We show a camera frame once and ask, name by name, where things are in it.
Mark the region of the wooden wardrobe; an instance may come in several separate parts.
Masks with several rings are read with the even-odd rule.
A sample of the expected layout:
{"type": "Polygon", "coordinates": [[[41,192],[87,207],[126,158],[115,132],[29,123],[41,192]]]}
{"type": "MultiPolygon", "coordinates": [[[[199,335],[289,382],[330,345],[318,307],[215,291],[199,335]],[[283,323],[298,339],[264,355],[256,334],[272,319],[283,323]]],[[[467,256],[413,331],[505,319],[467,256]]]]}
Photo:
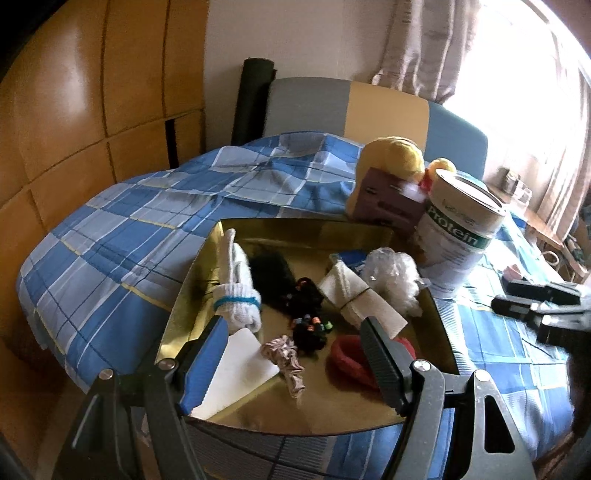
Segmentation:
{"type": "Polygon", "coordinates": [[[34,247],[106,187],[204,148],[205,1],[69,1],[1,83],[1,435],[34,469],[63,377],[16,293],[34,247]]]}

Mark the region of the clear desk organizer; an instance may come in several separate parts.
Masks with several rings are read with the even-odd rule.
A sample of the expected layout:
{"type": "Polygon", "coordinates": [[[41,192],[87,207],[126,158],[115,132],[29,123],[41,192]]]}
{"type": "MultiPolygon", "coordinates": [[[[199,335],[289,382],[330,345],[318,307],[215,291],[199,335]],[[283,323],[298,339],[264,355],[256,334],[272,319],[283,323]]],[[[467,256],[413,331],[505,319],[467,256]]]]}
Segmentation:
{"type": "Polygon", "coordinates": [[[521,179],[520,174],[507,170],[501,183],[501,190],[510,196],[513,201],[528,205],[533,192],[521,179]]]}

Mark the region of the black rolled mat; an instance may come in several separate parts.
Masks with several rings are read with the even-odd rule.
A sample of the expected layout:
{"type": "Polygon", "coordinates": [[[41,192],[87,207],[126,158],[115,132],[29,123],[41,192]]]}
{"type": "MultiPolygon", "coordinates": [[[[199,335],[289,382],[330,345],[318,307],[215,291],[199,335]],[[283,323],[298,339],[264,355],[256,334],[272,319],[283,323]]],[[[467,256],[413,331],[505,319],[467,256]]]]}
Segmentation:
{"type": "Polygon", "coordinates": [[[240,146],[263,137],[267,102],[274,79],[276,69],[272,60],[247,58],[243,61],[231,145],[240,146]]]}

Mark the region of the clear plastic bag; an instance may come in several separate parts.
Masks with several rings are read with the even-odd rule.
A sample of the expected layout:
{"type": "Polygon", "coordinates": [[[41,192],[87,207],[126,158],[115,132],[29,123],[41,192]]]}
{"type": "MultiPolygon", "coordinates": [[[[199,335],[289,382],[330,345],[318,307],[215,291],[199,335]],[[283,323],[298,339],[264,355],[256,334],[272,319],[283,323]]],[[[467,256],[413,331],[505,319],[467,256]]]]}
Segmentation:
{"type": "Polygon", "coordinates": [[[425,287],[415,260],[390,247],[373,250],[367,256],[361,277],[403,317],[421,317],[418,296],[425,287]]]}

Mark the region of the white foam sheet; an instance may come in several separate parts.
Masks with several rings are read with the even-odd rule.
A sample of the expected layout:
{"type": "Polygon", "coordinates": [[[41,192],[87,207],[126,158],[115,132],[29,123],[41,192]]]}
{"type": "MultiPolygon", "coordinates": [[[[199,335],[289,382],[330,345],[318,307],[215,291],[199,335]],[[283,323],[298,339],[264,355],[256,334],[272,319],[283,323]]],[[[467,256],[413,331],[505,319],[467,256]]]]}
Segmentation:
{"type": "Polygon", "coordinates": [[[263,357],[260,347],[256,335],[247,328],[230,335],[204,400],[190,416],[208,420],[279,374],[279,367],[263,357]]]}

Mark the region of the wooden desk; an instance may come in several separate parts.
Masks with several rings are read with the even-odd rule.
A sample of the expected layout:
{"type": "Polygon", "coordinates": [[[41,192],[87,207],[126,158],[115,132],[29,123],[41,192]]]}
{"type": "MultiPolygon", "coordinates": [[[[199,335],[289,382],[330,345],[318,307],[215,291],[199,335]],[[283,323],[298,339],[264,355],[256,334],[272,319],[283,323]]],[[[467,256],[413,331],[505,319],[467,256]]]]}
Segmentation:
{"type": "Polygon", "coordinates": [[[550,245],[557,252],[561,253],[569,268],[572,281],[578,283],[584,282],[588,275],[587,268],[575,259],[572,252],[569,250],[568,245],[552,231],[536,212],[529,207],[523,206],[518,201],[513,200],[510,195],[503,192],[498,187],[495,187],[490,183],[487,183],[487,187],[507,205],[512,214],[525,222],[526,230],[532,231],[537,240],[541,241],[543,244],[550,245]]]}

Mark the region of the colour block headboard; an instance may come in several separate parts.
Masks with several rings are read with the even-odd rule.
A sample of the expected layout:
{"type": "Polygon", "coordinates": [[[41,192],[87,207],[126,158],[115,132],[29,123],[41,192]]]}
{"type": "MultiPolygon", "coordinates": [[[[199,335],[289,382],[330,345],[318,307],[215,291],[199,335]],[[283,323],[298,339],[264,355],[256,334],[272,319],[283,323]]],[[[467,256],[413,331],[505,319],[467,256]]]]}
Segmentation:
{"type": "Polygon", "coordinates": [[[270,86],[263,134],[321,131],[367,144],[378,137],[412,140],[424,159],[444,157],[484,178],[488,138],[446,107],[398,90],[356,81],[291,77],[270,86]]]}

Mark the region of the blue plaid bedspread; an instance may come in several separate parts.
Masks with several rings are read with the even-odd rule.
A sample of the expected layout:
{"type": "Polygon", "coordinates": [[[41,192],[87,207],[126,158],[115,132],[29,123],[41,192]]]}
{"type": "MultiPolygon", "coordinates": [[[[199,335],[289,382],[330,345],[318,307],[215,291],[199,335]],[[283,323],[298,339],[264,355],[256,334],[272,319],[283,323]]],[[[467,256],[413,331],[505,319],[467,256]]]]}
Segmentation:
{"type": "MultiPolygon", "coordinates": [[[[107,188],[56,226],[20,268],[16,290],[37,340],[82,390],[103,369],[135,371],[154,358],[181,283],[216,222],[342,217],[361,150],[328,133],[287,133],[107,188]]],[[[491,311],[509,266],[533,282],[558,279],[506,219],[456,297],[438,309],[461,371],[492,375],[539,459],[571,429],[567,356],[491,311]]]]}

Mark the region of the yellow giraffe plush toy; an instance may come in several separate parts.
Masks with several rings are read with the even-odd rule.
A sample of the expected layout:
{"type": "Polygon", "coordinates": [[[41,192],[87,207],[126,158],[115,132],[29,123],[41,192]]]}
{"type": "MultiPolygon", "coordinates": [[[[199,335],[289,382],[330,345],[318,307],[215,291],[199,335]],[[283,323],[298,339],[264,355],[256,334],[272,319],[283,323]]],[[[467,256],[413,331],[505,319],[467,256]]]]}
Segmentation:
{"type": "Polygon", "coordinates": [[[380,177],[394,176],[407,184],[417,185],[428,193],[436,180],[436,172],[445,170],[457,173],[456,165],[449,159],[440,157],[425,165],[422,150],[417,144],[405,137],[380,137],[368,143],[360,153],[356,163],[356,183],[353,192],[346,201],[346,214],[353,217],[363,180],[370,170],[376,170],[380,177]]]}

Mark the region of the brown satin scrunchie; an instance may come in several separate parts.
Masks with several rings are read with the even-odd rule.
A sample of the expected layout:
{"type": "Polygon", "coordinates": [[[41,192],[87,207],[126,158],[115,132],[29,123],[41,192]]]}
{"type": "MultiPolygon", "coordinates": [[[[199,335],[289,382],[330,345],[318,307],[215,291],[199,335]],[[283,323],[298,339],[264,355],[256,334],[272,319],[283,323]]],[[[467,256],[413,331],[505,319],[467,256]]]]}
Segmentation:
{"type": "Polygon", "coordinates": [[[300,399],[305,390],[304,367],[298,361],[294,340],[287,335],[277,337],[264,343],[260,347],[260,354],[280,369],[281,375],[286,380],[290,397],[295,400],[300,399]]]}

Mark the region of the brown box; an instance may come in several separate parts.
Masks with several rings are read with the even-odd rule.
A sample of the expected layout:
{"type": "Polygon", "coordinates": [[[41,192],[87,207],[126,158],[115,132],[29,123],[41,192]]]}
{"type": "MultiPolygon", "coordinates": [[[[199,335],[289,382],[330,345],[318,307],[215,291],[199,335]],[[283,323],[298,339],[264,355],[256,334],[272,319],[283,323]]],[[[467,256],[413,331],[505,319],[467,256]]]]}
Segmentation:
{"type": "Polygon", "coordinates": [[[428,196],[413,182],[370,168],[351,217],[411,234],[425,212],[428,196]]]}

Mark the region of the red knit hat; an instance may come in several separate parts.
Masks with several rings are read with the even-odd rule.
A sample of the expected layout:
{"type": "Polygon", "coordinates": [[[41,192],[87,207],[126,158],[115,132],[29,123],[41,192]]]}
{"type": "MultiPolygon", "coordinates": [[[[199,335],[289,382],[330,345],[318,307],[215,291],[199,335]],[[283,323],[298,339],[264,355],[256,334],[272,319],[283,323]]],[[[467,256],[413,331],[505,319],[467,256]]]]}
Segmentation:
{"type": "Polygon", "coordinates": [[[363,351],[360,335],[342,335],[335,338],[329,349],[325,371],[329,381],[339,388],[379,390],[363,351]]]}

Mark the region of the gold tray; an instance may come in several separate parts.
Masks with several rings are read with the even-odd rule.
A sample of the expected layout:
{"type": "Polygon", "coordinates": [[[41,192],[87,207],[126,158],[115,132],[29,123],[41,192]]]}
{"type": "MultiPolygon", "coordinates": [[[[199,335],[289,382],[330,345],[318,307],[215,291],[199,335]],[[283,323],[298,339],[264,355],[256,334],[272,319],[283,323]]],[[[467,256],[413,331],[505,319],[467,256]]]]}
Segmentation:
{"type": "Polygon", "coordinates": [[[192,260],[158,355],[172,358],[214,314],[218,256],[235,232],[262,295],[259,331],[228,339],[195,420],[266,434],[335,435],[402,422],[389,407],[363,354],[356,326],[322,295],[322,279],[346,262],[355,270],[381,247],[406,248],[392,229],[318,219],[216,222],[192,260]]]}

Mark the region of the pink towel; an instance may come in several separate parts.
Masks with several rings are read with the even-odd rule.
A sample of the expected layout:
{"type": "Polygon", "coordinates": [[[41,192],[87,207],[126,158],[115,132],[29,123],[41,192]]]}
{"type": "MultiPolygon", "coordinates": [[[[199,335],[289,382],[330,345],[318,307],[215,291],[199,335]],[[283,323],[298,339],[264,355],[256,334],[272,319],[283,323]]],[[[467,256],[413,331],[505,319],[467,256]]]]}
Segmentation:
{"type": "Polygon", "coordinates": [[[522,280],[523,274],[516,265],[512,265],[504,269],[503,278],[507,281],[522,280]]]}

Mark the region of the white protein powder can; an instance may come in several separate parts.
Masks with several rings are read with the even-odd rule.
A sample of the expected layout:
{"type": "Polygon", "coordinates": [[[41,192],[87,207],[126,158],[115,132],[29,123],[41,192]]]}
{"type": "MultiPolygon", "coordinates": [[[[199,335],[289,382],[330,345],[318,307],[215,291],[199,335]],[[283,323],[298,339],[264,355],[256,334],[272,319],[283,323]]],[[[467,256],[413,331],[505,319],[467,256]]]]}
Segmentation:
{"type": "Polygon", "coordinates": [[[426,210],[415,230],[417,261],[434,297],[451,299],[483,257],[506,217],[486,187],[461,173],[435,172],[426,210]]]}

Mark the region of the blue tissue pack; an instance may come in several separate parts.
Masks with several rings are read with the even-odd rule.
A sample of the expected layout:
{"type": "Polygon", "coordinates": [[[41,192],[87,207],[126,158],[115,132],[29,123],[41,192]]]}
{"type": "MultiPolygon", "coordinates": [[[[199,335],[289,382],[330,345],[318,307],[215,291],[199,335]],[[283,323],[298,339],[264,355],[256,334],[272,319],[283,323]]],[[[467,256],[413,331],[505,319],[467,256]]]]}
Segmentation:
{"type": "Polygon", "coordinates": [[[342,261],[345,263],[346,267],[355,272],[356,275],[361,275],[367,257],[368,254],[362,250],[349,250],[332,253],[329,255],[329,261],[331,261],[332,264],[342,261]]]}

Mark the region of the beige cloth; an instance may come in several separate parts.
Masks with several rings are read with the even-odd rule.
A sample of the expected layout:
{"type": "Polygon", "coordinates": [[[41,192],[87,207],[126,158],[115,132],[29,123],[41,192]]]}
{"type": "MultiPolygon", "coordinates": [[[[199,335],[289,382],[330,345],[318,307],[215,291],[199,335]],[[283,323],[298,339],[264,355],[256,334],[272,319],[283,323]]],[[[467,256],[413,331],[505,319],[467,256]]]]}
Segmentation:
{"type": "Polygon", "coordinates": [[[332,304],[346,322],[361,330],[363,321],[374,317],[391,340],[407,326],[407,320],[376,291],[339,260],[318,284],[325,299],[332,304]]]}

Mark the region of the pink curtain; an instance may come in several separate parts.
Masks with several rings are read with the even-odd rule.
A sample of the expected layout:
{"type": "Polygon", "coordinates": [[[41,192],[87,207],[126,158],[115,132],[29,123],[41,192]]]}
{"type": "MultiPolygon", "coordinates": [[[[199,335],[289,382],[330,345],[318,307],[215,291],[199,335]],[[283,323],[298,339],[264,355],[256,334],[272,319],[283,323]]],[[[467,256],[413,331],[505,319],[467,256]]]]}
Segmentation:
{"type": "Polygon", "coordinates": [[[372,83],[443,104],[456,91],[471,48],[479,1],[407,0],[394,13],[372,83]]]}

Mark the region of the white knit gloves bundle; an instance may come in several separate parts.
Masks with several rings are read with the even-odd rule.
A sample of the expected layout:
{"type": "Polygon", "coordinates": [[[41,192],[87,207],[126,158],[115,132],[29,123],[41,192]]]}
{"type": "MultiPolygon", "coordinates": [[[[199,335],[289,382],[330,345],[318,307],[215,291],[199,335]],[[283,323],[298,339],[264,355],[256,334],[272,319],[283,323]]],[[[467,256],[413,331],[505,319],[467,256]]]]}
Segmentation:
{"type": "Polygon", "coordinates": [[[235,229],[225,230],[217,247],[218,284],[213,288],[214,314],[228,323],[230,334],[262,327],[262,297],[253,286],[249,259],[235,242],[235,229]]]}

